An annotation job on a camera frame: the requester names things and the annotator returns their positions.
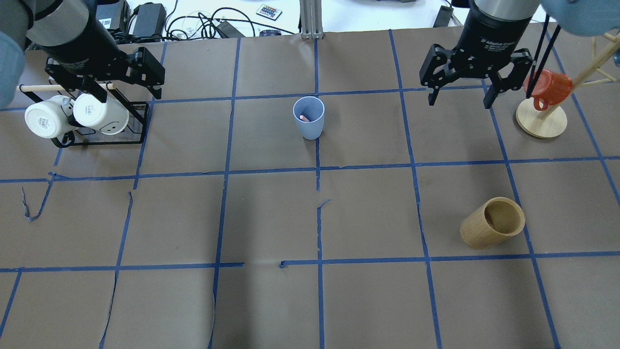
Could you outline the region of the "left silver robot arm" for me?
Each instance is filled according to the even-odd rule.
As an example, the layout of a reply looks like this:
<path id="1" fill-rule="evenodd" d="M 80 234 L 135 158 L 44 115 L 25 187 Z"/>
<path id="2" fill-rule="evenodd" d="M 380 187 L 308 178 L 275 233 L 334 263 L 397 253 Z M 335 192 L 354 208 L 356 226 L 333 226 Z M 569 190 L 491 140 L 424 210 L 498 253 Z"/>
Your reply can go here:
<path id="1" fill-rule="evenodd" d="M 25 68 L 28 42 L 51 62 L 46 72 L 66 91 L 78 90 L 100 102 L 102 81 L 122 81 L 161 99 L 165 68 L 146 48 L 128 54 L 96 18 L 93 1 L 3 0 L 1 2 L 1 106 L 13 101 Z"/>

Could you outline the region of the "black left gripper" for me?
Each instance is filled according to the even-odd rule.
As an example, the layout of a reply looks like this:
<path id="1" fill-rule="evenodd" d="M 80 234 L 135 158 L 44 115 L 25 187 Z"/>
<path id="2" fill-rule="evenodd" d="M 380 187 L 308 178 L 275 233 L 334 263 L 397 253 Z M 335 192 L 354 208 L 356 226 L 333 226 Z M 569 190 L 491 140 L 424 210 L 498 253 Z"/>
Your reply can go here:
<path id="1" fill-rule="evenodd" d="M 38 5 L 37 45 L 48 54 L 45 71 L 65 89 L 107 102 L 97 81 L 123 81 L 162 98 L 165 68 L 146 47 L 127 54 L 96 18 L 96 5 Z"/>

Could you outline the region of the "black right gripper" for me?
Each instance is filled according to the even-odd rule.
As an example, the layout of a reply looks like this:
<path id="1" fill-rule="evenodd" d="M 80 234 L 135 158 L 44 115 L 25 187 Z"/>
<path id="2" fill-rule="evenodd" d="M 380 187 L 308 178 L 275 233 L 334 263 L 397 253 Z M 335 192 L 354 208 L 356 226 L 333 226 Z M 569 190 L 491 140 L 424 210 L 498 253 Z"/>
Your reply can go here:
<path id="1" fill-rule="evenodd" d="M 533 63 L 529 49 L 516 50 L 525 28 L 525 18 L 505 20 L 481 10 L 470 10 L 453 49 L 432 45 L 428 50 L 419 72 L 421 85 L 428 89 L 428 104 L 434 106 L 440 89 L 456 81 L 457 75 L 459 78 L 488 75 L 491 86 L 483 98 L 486 109 L 492 107 L 500 93 L 520 89 Z M 507 77 L 502 77 L 499 71 L 509 63 L 513 67 Z"/>

